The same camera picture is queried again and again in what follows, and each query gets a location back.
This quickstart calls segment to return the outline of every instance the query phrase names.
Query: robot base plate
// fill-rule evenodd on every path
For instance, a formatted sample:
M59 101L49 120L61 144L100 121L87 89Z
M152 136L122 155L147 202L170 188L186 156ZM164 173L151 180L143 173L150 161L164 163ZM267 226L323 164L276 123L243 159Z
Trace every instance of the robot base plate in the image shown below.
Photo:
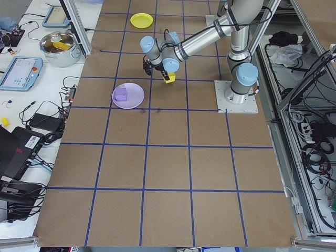
M232 104L224 98L224 91L231 85L231 81L215 80L215 91L217 99L217 107L219 113L247 113L257 114L258 107L256 98L249 96L243 104Z

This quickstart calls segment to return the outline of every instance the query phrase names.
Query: black device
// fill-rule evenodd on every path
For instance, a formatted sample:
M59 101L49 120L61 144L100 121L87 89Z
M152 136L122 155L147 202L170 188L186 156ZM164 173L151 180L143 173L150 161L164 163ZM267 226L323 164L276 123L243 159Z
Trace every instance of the black device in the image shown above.
M311 137L314 141L319 142L323 138L336 137L336 125L332 123L311 123Z
M24 33L25 30L16 30L12 33L6 33L2 36L2 41L5 46L16 47L19 44Z
M0 180L0 223L24 221L31 214L42 185L17 180Z
M33 128L48 130L51 132L60 131L64 128L64 119L51 117L49 115L36 113L29 121L29 126Z
M0 176L19 180L42 147L43 134L16 127L12 133L0 127Z

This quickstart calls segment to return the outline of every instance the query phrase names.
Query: blue gripper cap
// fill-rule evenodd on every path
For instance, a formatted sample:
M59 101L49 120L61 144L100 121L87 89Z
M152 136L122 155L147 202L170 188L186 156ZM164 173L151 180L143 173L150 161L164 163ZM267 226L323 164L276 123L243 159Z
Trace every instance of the blue gripper cap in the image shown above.
M176 72L180 68L180 62L173 58L163 59L162 64L167 72Z
M237 69L237 79L245 87L252 86L258 79L258 69L251 63L243 63Z
M144 54L148 53L154 46L154 38L151 36L145 36L140 41L140 47Z

